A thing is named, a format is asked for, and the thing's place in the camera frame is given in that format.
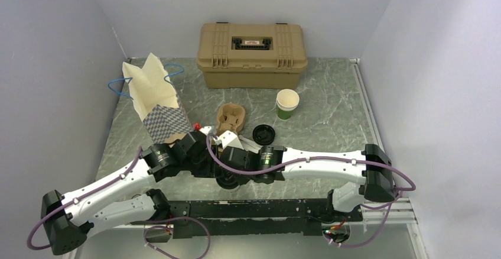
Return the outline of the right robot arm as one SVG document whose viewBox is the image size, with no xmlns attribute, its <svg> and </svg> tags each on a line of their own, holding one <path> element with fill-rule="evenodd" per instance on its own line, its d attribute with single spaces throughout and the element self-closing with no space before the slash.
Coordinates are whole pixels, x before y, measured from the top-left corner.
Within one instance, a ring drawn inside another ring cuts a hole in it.
<svg viewBox="0 0 501 259">
<path fill-rule="evenodd" d="M 369 200 L 389 203 L 396 199 L 390 158 L 376 144 L 364 150 L 346 153 L 301 151 L 283 146 L 266 145 L 254 153 L 226 147 L 215 163 L 236 176 L 239 183 L 251 179 L 270 184 L 296 178 L 329 178 L 346 184 L 333 190 L 326 203 L 326 214 L 339 221 L 356 206 Z"/>
</svg>

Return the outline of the paper bag with blue handles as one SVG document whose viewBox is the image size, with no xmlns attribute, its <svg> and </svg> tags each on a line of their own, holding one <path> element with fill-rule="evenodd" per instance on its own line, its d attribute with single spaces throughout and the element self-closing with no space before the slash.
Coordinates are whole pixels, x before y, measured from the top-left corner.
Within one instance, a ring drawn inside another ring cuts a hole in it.
<svg viewBox="0 0 501 259">
<path fill-rule="evenodd" d="M 135 112 L 155 144 L 173 143 L 193 129 L 171 81 L 184 71 L 182 65 L 163 64 L 151 53 L 141 67 L 122 63 L 123 77 L 108 83 L 110 90 L 132 100 Z"/>
</svg>

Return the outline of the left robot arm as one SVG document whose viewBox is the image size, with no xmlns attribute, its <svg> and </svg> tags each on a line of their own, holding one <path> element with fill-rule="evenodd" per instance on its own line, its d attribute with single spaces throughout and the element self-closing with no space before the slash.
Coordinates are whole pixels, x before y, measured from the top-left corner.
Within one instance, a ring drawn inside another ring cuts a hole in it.
<svg viewBox="0 0 501 259">
<path fill-rule="evenodd" d="M 150 189 L 129 201 L 120 198 L 181 171 L 214 178 L 211 137 L 211 133 L 192 131 L 172 144 L 139 148 L 130 163 L 86 187 L 64 194 L 57 190 L 46 193 L 41 218 L 28 235 L 27 247 L 63 255 L 90 237 L 122 224 L 144 222 L 163 228 L 171 222 L 195 222 L 170 204 L 159 189 Z"/>
</svg>

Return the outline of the brown pulp cup carrier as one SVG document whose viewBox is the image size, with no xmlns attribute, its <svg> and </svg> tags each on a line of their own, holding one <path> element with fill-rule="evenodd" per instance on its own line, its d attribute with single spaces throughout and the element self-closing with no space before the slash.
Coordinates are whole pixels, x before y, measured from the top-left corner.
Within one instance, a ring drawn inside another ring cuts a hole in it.
<svg viewBox="0 0 501 259">
<path fill-rule="evenodd" d="M 223 104 L 216 115 L 217 135 L 222 135 L 226 131 L 239 134 L 245 124 L 245 108 L 235 103 Z"/>
</svg>

